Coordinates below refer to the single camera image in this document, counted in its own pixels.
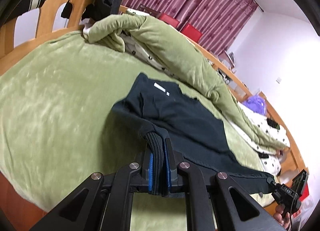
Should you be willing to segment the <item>person's right hand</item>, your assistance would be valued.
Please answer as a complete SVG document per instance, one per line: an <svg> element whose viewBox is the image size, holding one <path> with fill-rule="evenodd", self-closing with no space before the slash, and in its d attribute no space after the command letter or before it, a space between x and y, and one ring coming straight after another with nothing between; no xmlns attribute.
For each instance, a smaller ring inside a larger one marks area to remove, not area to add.
<svg viewBox="0 0 320 231"><path fill-rule="evenodd" d="M285 206L283 204L277 205L275 208L275 213L273 214L273 218L286 230L291 228L291 219L290 214L286 213L284 215Z"/></svg>

